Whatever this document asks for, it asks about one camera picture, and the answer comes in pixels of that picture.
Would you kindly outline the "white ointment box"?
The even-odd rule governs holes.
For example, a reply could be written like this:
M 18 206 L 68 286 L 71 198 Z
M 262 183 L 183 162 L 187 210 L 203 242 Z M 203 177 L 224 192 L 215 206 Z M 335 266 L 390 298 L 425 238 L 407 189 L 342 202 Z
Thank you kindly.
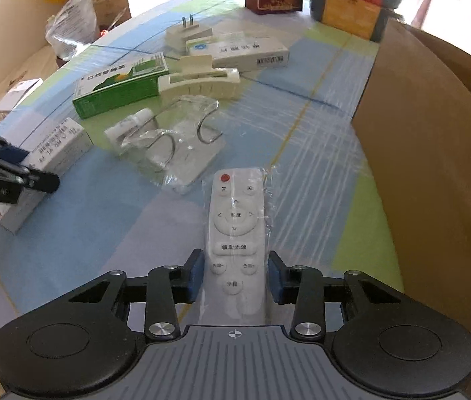
M 62 178 L 92 146 L 85 129 L 68 117 L 32 150 L 22 164 Z M 0 225 L 16 233 L 44 197 L 45 192 L 23 190 L 17 204 L 0 207 Z

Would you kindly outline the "white remote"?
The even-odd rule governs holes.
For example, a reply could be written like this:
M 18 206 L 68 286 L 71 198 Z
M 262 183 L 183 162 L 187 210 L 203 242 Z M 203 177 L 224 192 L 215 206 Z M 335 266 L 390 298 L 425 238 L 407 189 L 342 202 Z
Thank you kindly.
M 266 319 L 264 172 L 232 168 L 213 178 L 200 322 L 261 325 Z

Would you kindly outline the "white box on left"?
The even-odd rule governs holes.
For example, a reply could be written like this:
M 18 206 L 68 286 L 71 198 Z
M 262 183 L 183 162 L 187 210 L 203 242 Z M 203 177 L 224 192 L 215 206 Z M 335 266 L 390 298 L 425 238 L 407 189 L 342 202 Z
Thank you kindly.
M 43 83 L 42 79 L 22 80 L 14 85 L 0 100 L 0 113 L 11 112 L 25 97 Z

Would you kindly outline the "small white bottle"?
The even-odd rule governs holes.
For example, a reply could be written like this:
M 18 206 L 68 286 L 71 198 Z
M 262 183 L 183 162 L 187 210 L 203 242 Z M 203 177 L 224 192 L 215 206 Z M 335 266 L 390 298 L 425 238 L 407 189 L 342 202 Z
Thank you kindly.
M 153 112 L 145 107 L 135 114 L 129 115 L 117 122 L 115 125 L 107 128 L 104 134 L 110 142 L 112 149 L 116 154 L 123 152 L 124 140 L 130 135 L 134 135 L 141 130 L 149 131 L 157 129 L 158 123 Z

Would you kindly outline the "metal hooks in plastic bag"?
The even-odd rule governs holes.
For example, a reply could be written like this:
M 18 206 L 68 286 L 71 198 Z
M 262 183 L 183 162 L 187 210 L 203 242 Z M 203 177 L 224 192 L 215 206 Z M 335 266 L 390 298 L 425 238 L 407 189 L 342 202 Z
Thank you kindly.
M 127 137 L 122 153 L 156 185 L 184 194 L 225 147 L 223 132 L 208 123 L 218 110 L 214 98 L 176 98 L 155 115 L 159 127 Z

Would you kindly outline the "checkered tablecloth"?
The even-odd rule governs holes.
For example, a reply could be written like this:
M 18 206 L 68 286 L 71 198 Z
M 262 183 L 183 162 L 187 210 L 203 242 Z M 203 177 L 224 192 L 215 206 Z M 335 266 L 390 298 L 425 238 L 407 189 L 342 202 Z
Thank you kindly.
M 161 52 L 179 69 L 166 31 L 193 15 L 216 33 L 255 33 L 290 51 L 281 68 L 246 72 L 237 96 L 210 117 L 164 110 L 148 98 L 83 120 L 92 140 L 20 229 L 0 225 L 0 327 L 110 270 L 145 275 L 181 263 L 206 239 L 213 176 L 265 173 L 267 242 L 290 264 L 326 275 L 359 269 L 403 285 L 375 179 L 352 126 L 378 46 L 314 22 L 308 12 L 255 15 L 243 0 L 172 0 L 100 39 L 0 123 L 12 144 L 35 148 L 76 118 L 80 77 Z M 105 135 L 142 107 L 158 117 L 150 148 L 118 154 Z

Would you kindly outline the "white power adapter plug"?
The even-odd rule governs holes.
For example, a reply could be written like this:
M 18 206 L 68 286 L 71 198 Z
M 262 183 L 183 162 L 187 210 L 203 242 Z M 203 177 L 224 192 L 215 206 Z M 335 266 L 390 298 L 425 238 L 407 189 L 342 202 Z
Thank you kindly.
M 165 46 L 179 54 L 187 54 L 187 43 L 213 35 L 211 26 L 195 21 L 193 15 L 183 16 L 179 24 L 168 27 L 165 31 Z

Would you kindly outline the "cream hair claw clip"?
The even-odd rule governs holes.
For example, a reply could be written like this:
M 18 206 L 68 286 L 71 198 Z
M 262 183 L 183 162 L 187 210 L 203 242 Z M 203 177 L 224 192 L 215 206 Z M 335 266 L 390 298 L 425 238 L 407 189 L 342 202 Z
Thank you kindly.
M 237 68 L 214 68 L 211 55 L 196 55 L 182 57 L 179 71 L 160 76 L 158 88 L 165 105 L 185 95 L 234 98 L 240 82 Z

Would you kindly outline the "brown cardboard box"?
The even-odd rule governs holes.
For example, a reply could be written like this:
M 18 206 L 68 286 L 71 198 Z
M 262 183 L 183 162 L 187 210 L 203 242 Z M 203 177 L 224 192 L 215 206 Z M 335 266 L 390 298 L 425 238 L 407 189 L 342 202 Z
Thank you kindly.
M 353 126 L 406 292 L 471 331 L 471 55 L 390 21 Z

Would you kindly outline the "white green small medicine box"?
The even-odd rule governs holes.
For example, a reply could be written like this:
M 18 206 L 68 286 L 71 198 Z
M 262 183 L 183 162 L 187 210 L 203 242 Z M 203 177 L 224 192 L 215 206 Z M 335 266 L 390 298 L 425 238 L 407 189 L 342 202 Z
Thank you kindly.
M 209 36 L 187 41 L 187 54 L 208 55 L 213 67 L 236 68 L 240 72 L 285 66 L 290 51 L 281 41 L 244 33 Z

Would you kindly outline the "yellow label black bowl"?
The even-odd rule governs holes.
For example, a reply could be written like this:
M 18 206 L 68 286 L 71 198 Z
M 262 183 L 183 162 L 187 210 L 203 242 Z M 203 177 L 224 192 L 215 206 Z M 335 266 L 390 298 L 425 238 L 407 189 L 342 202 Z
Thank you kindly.
M 380 42 L 390 19 L 402 21 L 396 11 L 365 0 L 309 0 L 311 17 L 322 24 L 371 42 Z

